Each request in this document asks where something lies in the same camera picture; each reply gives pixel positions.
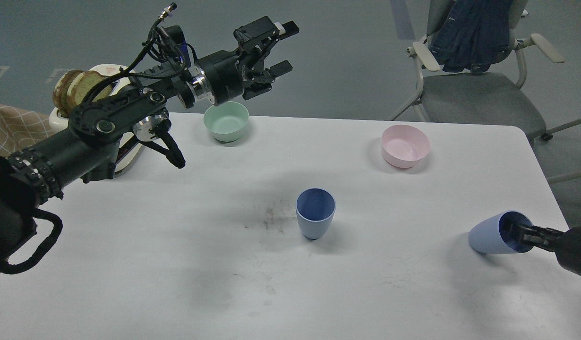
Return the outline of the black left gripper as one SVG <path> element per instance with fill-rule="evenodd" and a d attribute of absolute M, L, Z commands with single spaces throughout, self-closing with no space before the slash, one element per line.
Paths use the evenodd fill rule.
<path fill-rule="evenodd" d="M 273 83 L 293 70 L 288 60 L 263 68 L 263 59 L 276 43 L 299 33 L 294 21 L 273 22 L 261 17 L 233 32 L 238 47 L 217 51 L 196 60 L 208 83 L 212 104 L 222 105 L 237 97 L 250 100 L 271 91 Z"/>

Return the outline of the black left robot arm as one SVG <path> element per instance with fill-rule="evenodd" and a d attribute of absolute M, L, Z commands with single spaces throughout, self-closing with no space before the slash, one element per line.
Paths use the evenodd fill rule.
<path fill-rule="evenodd" d="M 112 179 L 116 165 L 139 144 L 165 155 L 176 168 L 185 166 L 169 133 L 168 99 L 178 97 L 187 109 L 202 99 L 213 106 L 237 97 L 249 100 L 292 71 L 286 60 L 269 68 L 264 60 L 279 41 L 299 32 L 295 22 L 261 17 L 233 32 L 235 50 L 198 58 L 179 26 L 162 26 L 176 8 L 171 3 L 163 9 L 130 66 L 81 95 L 65 129 L 0 156 L 0 273 L 30 270 L 55 245 L 61 218 L 40 206 L 63 198 L 62 190 L 73 181 Z"/>

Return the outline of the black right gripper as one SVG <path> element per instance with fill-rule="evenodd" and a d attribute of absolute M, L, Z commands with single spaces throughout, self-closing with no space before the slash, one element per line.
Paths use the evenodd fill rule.
<path fill-rule="evenodd" d="M 581 228 L 566 232 L 527 225 L 516 221 L 501 224 L 501 239 L 515 252 L 532 248 L 554 252 L 558 264 L 565 270 L 581 276 Z"/>

